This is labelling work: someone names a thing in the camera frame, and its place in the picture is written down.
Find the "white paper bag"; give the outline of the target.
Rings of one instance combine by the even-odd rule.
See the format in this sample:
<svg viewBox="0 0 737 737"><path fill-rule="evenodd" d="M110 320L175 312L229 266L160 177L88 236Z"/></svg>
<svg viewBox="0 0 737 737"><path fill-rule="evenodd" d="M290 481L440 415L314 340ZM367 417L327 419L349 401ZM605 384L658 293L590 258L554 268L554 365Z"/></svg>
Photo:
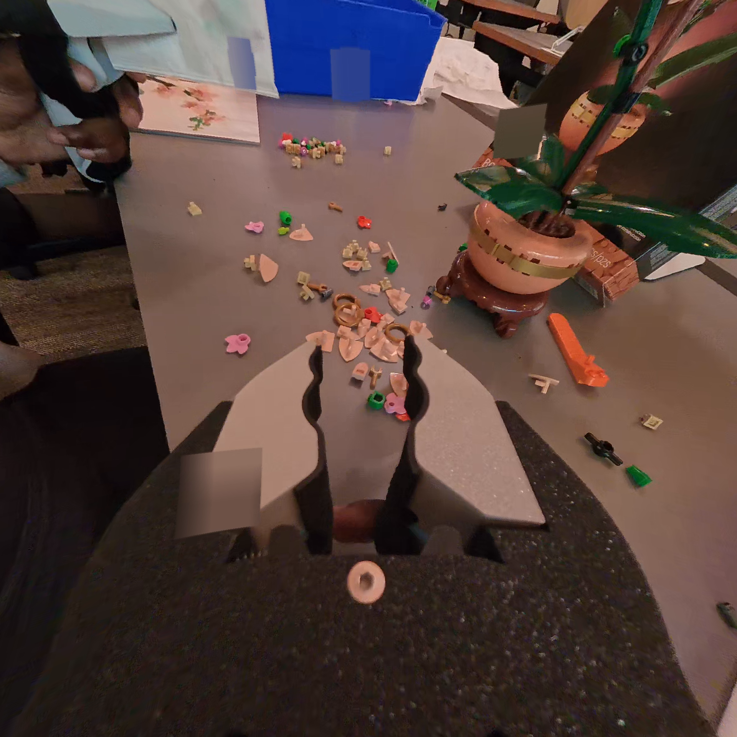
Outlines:
<svg viewBox="0 0 737 737"><path fill-rule="evenodd" d="M96 91L125 71L278 98L263 1L50 1Z"/></svg>

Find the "crumpled white paper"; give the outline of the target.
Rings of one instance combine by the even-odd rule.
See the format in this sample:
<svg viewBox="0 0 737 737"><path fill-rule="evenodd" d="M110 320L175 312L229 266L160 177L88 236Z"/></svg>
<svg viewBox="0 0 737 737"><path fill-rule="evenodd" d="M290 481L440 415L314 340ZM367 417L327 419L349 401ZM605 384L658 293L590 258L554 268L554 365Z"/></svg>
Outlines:
<svg viewBox="0 0 737 737"><path fill-rule="evenodd" d="M438 40L413 104L423 105L441 94L498 110L518 106L502 90L497 63L473 43L451 37Z"/></svg>

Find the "grey desk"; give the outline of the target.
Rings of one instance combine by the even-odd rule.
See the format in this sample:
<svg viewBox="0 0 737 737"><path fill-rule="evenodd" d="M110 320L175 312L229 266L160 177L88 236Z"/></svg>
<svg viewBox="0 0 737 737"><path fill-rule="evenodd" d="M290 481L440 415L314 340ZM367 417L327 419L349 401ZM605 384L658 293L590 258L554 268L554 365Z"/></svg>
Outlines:
<svg viewBox="0 0 737 737"><path fill-rule="evenodd" d="M445 97L419 107L261 97L258 111L258 146L132 134L134 166L116 184L170 448L306 335L335 329L329 303L300 298L298 272L387 309L384 295L360 291L384 272L381 258L355 273L340 253L353 239L383 249L389 241L399 258L392 285L410 292L399 320L426 323L434 344L511 404L594 492L648 579L688 685L718 724L735 682L735 632L715 609L735 605L735 296L696 269L639 284L605 308L566 282L511 338L462 298L421 309L467 241L478 201L454 174L474 164L492 131ZM345 163L293 169L278 148L284 132L341 140ZM201 216L189 216L190 201ZM344 211L328 210L329 201ZM278 235L281 210L292 215L290 231L305 223L314 240ZM361 215L372 228L358 228ZM244 230L252 220L263 221L262 234ZM261 253L279 265L270 283L243 267ZM552 312L595 356L606 387L573 379L548 329ZM240 333L251 338L247 353L228 354L224 339ZM543 395L529 373L559 385ZM646 413L663 425L641 426ZM596 456L587 432L610 442L623 465ZM629 465L651 484L634 487Z"/></svg>

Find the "pile of peach petals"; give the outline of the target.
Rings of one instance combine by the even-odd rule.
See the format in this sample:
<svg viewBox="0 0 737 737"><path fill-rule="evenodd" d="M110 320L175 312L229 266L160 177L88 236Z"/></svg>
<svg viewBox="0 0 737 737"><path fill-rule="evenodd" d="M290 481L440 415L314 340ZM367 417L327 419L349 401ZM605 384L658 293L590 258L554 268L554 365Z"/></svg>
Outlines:
<svg viewBox="0 0 737 737"><path fill-rule="evenodd" d="M404 341L395 343L390 340L382 326L358 329L339 327L336 332L321 330L308 334L306 341L324 352L336 350L346 363L357 360L362 352L388 364L396 364L404 358Z"/></svg>

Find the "heap of mixed small bricks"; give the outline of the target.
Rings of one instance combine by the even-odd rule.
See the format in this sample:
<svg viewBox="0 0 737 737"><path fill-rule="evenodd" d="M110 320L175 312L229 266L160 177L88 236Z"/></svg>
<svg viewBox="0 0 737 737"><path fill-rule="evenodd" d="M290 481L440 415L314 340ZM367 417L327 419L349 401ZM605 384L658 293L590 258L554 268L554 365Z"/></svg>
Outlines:
<svg viewBox="0 0 737 737"><path fill-rule="evenodd" d="M289 158L290 166L300 170L307 161L332 161L335 165L345 163L346 146L341 140L323 140L317 136L299 138L284 132L278 148Z"/></svg>

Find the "black axle brick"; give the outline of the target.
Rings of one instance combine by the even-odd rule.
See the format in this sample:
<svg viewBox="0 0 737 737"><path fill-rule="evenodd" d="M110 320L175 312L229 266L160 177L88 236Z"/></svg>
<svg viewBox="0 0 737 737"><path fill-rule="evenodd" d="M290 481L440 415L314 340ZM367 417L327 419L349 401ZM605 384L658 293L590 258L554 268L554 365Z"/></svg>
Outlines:
<svg viewBox="0 0 737 737"><path fill-rule="evenodd" d="M597 438L591 432L585 433L584 439L590 445L596 456L609 461L615 466L623 465L623 460L617 455L615 448L610 442Z"/></svg>

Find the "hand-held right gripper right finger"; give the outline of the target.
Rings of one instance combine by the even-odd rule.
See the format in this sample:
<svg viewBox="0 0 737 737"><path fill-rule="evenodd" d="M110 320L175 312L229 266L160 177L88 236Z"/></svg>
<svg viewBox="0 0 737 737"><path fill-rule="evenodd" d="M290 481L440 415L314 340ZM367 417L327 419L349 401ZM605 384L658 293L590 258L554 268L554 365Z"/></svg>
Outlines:
<svg viewBox="0 0 737 737"><path fill-rule="evenodd" d="M490 529L546 519L492 394L423 337L405 338L407 435L377 515L379 554L419 554L437 528L461 550L490 551Z"/></svg>

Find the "person's left hand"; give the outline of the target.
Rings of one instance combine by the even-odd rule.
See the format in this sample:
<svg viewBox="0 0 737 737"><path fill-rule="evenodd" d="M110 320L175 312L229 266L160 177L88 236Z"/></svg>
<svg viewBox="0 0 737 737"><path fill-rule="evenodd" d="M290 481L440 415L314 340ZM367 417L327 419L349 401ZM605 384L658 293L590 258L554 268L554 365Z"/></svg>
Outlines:
<svg viewBox="0 0 737 737"><path fill-rule="evenodd" d="M138 83L144 74L126 73L111 86L118 105L112 118L79 124L51 124L15 39L1 42L1 160L14 170L67 159L67 148L88 161L119 161L129 150L127 132L142 121Z"/></svg>

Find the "brown wooden table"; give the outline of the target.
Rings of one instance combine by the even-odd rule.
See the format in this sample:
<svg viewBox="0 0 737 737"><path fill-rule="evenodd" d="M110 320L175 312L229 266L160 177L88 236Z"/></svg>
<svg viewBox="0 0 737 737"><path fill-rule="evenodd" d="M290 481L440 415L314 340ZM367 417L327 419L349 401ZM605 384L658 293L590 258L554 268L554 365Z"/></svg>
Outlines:
<svg viewBox="0 0 737 737"><path fill-rule="evenodd" d="M509 96L516 83L535 88L553 58L541 59L570 28L563 11L543 12L539 2L459 2L459 23L474 32L473 47L497 66L502 91Z"/></svg>

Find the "person's legs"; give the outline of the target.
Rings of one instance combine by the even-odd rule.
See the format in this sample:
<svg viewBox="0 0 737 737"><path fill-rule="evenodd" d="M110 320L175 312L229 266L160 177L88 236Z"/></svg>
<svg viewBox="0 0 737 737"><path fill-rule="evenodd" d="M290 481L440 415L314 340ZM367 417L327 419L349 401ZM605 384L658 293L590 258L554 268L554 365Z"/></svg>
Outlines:
<svg viewBox="0 0 737 737"><path fill-rule="evenodd" d="M168 453L145 347L47 364L2 400L2 735L43 670L79 572Z"/></svg>

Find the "orange brick separator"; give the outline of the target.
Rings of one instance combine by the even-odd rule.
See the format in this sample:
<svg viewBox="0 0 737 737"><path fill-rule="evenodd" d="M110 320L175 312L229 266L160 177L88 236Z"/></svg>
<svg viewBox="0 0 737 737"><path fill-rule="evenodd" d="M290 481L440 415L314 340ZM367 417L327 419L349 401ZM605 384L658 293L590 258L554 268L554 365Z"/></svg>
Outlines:
<svg viewBox="0 0 737 737"><path fill-rule="evenodd" d="M606 387L609 376L595 363L595 356L583 349L568 320L562 314L552 312L547 325L576 383L591 388Z"/></svg>

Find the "flower instruction booklet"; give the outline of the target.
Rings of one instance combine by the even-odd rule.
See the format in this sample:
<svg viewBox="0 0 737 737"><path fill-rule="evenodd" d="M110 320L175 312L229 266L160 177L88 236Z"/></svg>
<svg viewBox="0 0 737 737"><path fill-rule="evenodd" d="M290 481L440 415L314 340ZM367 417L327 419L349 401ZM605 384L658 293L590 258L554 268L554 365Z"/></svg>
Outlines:
<svg viewBox="0 0 737 737"><path fill-rule="evenodd" d="M260 143L256 95L251 91L149 75L139 84L139 93L142 133Z"/></svg>

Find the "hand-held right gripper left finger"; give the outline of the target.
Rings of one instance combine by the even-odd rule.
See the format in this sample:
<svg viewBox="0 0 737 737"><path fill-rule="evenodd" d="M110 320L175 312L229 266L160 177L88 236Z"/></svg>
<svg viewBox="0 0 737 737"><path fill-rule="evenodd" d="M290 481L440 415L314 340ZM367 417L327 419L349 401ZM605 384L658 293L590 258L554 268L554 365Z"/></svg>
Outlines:
<svg viewBox="0 0 737 737"><path fill-rule="evenodd" d="M261 452L259 501L249 528L264 549L271 531L289 525L313 555L330 555L333 502L321 416L323 352L311 341L264 369L236 395L216 453Z"/></svg>

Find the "blue plastic bin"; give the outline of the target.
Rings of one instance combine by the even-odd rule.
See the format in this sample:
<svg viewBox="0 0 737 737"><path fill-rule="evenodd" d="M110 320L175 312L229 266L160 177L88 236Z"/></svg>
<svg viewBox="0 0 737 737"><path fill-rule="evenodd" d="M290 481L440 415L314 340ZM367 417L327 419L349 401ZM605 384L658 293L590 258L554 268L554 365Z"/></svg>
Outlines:
<svg viewBox="0 0 737 737"><path fill-rule="evenodd" d="M445 26L414 1L266 2L278 92L414 102Z"/></svg>

